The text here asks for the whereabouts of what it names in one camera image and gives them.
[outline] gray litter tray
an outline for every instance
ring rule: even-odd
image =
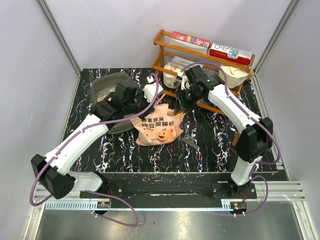
[[[92,105],[102,101],[109,93],[115,91],[118,83],[128,80],[131,80],[131,78],[125,72],[117,72],[95,79],[92,82],[90,90]],[[118,134],[133,128],[133,124],[130,120],[128,120],[124,122],[118,122],[107,133]]]

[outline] cardboard box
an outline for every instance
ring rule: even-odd
[[[209,55],[220,59],[229,60],[238,64],[249,65],[252,57],[252,52],[213,43],[210,48]]]
[[[207,54],[211,41],[174,31],[170,36],[170,44]]]

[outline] orange printed bag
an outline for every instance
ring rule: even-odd
[[[139,117],[131,119],[133,126],[139,131],[136,140],[138,145],[151,146],[173,142],[183,132],[179,128],[185,113],[174,116],[174,110],[164,103],[153,106],[155,111],[147,115],[143,120]]]

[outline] white wall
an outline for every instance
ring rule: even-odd
[[[151,67],[160,29],[256,54],[290,0],[46,0],[81,68]]]
[[[301,1],[258,75],[293,180],[320,230],[320,1]]]
[[[57,145],[77,76],[36,1],[0,1],[0,235],[21,239],[30,164]]]

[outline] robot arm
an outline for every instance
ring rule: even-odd
[[[207,98],[234,123],[240,137],[235,145],[238,160],[231,174],[230,187],[236,192],[238,186],[249,182],[255,163],[261,160],[265,152],[272,146],[272,140],[251,118],[260,122],[271,134],[273,132],[272,121],[268,117],[262,119],[234,97],[235,102],[248,113],[248,116],[244,114],[226,93],[224,81],[218,76],[210,79],[198,65],[185,71],[181,87],[176,90],[176,95],[176,114],[180,111],[193,110],[197,107],[198,100]]]
[[[158,95],[163,93],[161,86],[159,86],[157,93]],[[141,112],[151,102],[155,94],[155,83],[147,84],[143,90],[139,90],[133,80],[118,83],[114,93],[96,103],[81,125],[59,146],[44,157],[36,154],[31,159],[34,175],[37,177],[43,167],[53,159],[43,172],[39,182],[56,199],[65,197],[71,191],[97,191],[106,181],[98,172],[74,172],[70,171],[70,168],[78,157],[95,140],[106,134],[115,123],[99,124],[90,128],[88,126],[123,119],[126,115]],[[153,108],[140,117],[145,117],[151,111]]]

